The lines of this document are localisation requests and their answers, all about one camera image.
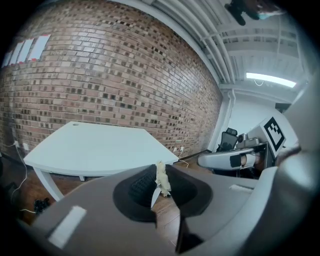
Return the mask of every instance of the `table leg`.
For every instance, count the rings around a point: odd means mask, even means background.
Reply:
[[[46,190],[50,193],[50,195],[56,200],[59,201],[62,198],[64,198],[64,195],[61,193],[55,182],[50,176],[50,173],[42,171],[38,168],[33,168],[36,175],[42,182],[43,186],[46,188]]]

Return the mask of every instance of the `baseboard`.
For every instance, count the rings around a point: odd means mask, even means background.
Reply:
[[[1,155],[2,155],[3,158],[9,160],[10,162],[12,162],[12,163],[14,163],[14,164],[16,164],[16,165],[24,166],[24,164],[23,164],[21,161],[18,161],[18,160],[12,158],[11,156],[9,156],[9,155],[7,155],[7,154],[4,154],[4,153],[1,152]],[[26,164],[26,168],[27,168],[28,170],[33,170],[33,167],[30,166],[30,165],[27,165],[27,164]]]
[[[203,150],[203,151],[201,151],[199,153],[195,153],[195,154],[192,154],[192,155],[181,157],[180,160],[186,160],[186,159],[189,159],[189,158],[193,158],[193,157],[198,156],[198,155],[200,155],[202,153],[205,153],[205,152],[212,153],[212,151],[206,149],[206,150]]]

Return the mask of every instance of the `brick wall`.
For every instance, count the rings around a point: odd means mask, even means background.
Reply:
[[[207,149],[222,95],[163,23],[112,2],[60,1],[35,13],[15,40],[43,34],[51,37],[40,59],[2,69],[1,151],[14,156],[2,145],[13,135],[33,149],[69,121],[143,128],[171,151],[184,146],[182,156]]]

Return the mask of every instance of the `ceiling light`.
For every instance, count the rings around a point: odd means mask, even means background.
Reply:
[[[292,82],[287,79],[266,75],[266,74],[246,73],[246,78],[269,81],[269,82],[277,83],[280,85],[288,86],[291,88],[293,88],[296,85],[296,82]]]

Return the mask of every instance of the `white desk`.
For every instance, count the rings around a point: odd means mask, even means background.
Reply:
[[[56,201],[64,196],[50,173],[80,176],[84,180],[85,176],[108,176],[158,161],[171,165],[178,160],[144,129],[73,121],[24,158]]]

